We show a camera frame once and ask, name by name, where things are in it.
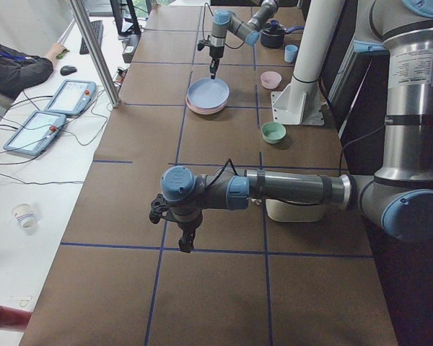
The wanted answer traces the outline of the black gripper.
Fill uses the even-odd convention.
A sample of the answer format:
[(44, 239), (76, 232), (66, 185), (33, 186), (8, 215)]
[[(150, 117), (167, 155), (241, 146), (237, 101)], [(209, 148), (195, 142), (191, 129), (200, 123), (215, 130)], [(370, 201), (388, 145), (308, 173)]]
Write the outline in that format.
[(224, 55), (225, 39), (209, 35), (206, 39), (199, 40), (197, 49), (202, 51), (205, 47), (209, 48), (211, 63), (209, 67), (210, 78), (216, 78), (216, 72), (219, 67), (219, 61)]
[(161, 219), (178, 225), (183, 231), (178, 241), (180, 251), (191, 253), (194, 250), (196, 229), (203, 220), (201, 209), (192, 203), (169, 203), (162, 194), (158, 194), (151, 202), (149, 220), (153, 224), (158, 224)]

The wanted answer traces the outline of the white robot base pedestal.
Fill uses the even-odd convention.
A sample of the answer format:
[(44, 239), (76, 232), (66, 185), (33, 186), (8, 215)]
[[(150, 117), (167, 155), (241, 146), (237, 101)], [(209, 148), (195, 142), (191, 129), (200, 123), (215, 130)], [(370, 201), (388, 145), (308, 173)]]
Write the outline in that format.
[(283, 91), (271, 94), (275, 122), (324, 124), (318, 80), (344, 3), (344, 0), (311, 1), (291, 82)]

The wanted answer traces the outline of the person's hand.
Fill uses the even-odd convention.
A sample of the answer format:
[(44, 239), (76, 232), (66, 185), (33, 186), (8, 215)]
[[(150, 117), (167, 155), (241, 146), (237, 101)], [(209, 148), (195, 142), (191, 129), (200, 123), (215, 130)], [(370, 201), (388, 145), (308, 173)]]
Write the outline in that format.
[(60, 43), (54, 43), (49, 48), (48, 52), (44, 55), (49, 61), (55, 62), (58, 56), (65, 51), (66, 47)]

